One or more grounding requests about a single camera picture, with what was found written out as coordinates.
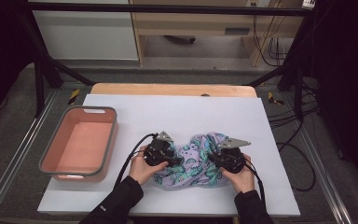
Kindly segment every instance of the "pink plastic tray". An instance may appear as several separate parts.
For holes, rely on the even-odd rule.
[[[58,180],[103,180],[117,128],[117,112],[112,107],[67,109],[39,163],[40,170]]]

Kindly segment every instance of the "wooden edge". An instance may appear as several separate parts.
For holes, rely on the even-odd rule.
[[[257,97],[255,89],[249,86],[135,83],[98,83],[91,94]]]

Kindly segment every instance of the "hand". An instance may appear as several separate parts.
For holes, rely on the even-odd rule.
[[[138,154],[131,159],[130,177],[136,180],[140,185],[146,183],[153,174],[163,170],[168,162],[162,162],[156,166],[149,166],[144,159],[146,147],[141,147]]]
[[[249,161],[251,160],[251,158],[244,153],[243,156],[247,160],[246,164],[250,166],[251,164]],[[255,189],[254,174],[246,166],[244,166],[242,170],[237,174],[232,174],[223,167],[220,168],[220,171],[222,172],[223,176],[229,179],[232,184],[232,187],[237,193],[246,193]]]

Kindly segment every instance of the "aluminum rail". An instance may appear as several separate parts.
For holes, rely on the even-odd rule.
[[[7,166],[4,174],[0,179],[0,203],[4,199],[7,190],[9,189],[11,183],[13,182],[16,173],[20,170],[22,162],[24,161],[29,148],[31,147],[34,139],[36,138],[37,133],[39,132],[40,127],[46,119],[46,116],[53,105],[54,99],[57,95],[58,90],[53,90],[46,100],[46,107],[40,114],[38,118],[35,118],[31,124],[30,129],[27,134],[22,139],[19,147],[13,158],[10,161],[10,164]]]
[[[285,102],[288,103],[290,107],[294,107],[293,100],[290,97],[286,96],[286,94],[283,94],[282,98]],[[299,121],[296,120],[296,126],[299,127],[299,125]],[[333,180],[330,178],[330,174],[324,167],[322,158],[319,156],[317,148],[313,144],[310,135],[308,134],[304,125],[303,128],[301,128],[301,130],[298,132],[298,134],[305,145],[305,151],[307,153],[307,156],[309,157],[310,162],[315,169],[315,173],[320,183],[321,189],[324,192],[324,196],[326,197],[326,200],[330,205],[330,208],[333,212],[334,217],[336,218],[337,223],[352,224],[353,222],[351,221],[351,217],[348,213],[348,210],[346,209],[344,202],[342,202],[341,197],[339,196],[337,189],[333,183]]]

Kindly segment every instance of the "black sleeve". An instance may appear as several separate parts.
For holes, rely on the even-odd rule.
[[[79,224],[126,223],[130,209],[144,197],[141,186],[127,176]]]
[[[240,215],[240,224],[274,223],[255,190],[239,193],[234,199]]]

